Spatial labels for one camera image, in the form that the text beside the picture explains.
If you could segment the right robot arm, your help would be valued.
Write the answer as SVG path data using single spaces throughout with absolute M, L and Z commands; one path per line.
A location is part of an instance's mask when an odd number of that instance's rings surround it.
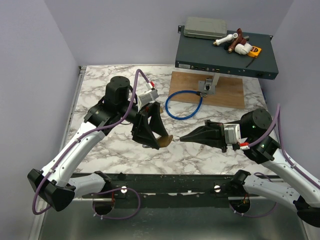
M 270 136 L 280 127 L 280 112 L 272 117 L 263 108 L 244 114 L 240 120 L 221 123 L 206 120 L 189 134 L 180 137 L 182 142 L 198 143 L 221 149 L 228 146 L 241 150 L 256 164 L 277 174 L 288 186 L 259 178 L 238 170 L 227 185 L 234 195 L 258 195 L 293 210 L 311 226 L 320 226 L 320 181 L 288 156 L 281 141 Z

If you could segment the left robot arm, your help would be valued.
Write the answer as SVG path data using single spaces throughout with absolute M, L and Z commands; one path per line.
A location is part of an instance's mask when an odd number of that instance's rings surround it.
M 73 173 L 91 149 L 103 140 L 121 120 L 132 124 L 132 139 L 152 149 L 165 146 L 169 135 L 161 119 L 158 92 L 151 81 L 148 90 L 129 100 L 136 86 L 128 78 L 115 76 L 106 85 L 105 95 L 84 117 L 74 137 L 63 150 L 41 170 L 32 169 L 27 178 L 35 192 L 57 212 L 73 199 L 88 194 L 104 198 L 110 194 L 111 179 L 101 171 L 83 177 Z

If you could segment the white pipe elbow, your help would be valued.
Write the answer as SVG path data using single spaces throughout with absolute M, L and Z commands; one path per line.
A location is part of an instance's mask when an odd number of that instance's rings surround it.
M 235 46 L 234 51 L 240 55 L 248 55 L 252 48 L 253 46 L 248 42 L 246 42 L 245 44 L 238 43 Z

